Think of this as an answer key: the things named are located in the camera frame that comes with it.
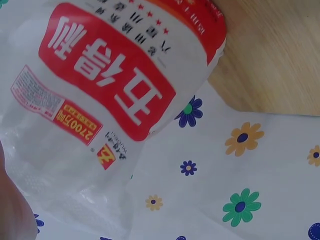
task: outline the orange flower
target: orange flower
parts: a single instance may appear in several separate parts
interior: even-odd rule
[[[314,148],[310,149],[310,154],[306,159],[309,160],[310,165],[315,165],[316,167],[320,166],[320,147],[316,145]]]
[[[225,141],[226,146],[229,146],[225,154],[229,155],[235,151],[235,156],[239,157],[244,154],[245,150],[253,150],[258,146],[256,140],[265,135],[264,131],[258,131],[261,127],[259,123],[250,126],[250,122],[245,122],[241,129],[235,128],[231,132],[231,138]]]
[[[162,203],[162,198],[158,197],[158,195],[154,195],[154,196],[149,196],[149,198],[147,200],[145,200],[146,202],[146,207],[150,208],[151,211],[154,210],[160,210],[160,208],[164,205]]]

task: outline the white tablecloth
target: white tablecloth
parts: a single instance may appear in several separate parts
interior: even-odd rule
[[[208,83],[178,117],[147,141],[128,185],[130,240],[320,239],[318,117],[237,112]],[[30,204],[39,240],[108,237]]]

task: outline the plastic bag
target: plastic bag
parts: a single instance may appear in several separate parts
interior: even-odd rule
[[[209,0],[49,1],[32,11],[2,31],[7,172],[59,220],[125,239],[126,185],[143,143],[218,63],[224,18]]]

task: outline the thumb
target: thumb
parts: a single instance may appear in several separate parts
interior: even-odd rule
[[[6,173],[5,155],[0,142],[0,239],[35,240],[36,236],[34,214]]]

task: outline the wooden table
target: wooden table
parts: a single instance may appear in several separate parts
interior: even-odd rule
[[[214,0],[228,27],[209,82],[232,108],[320,116],[320,0]]]

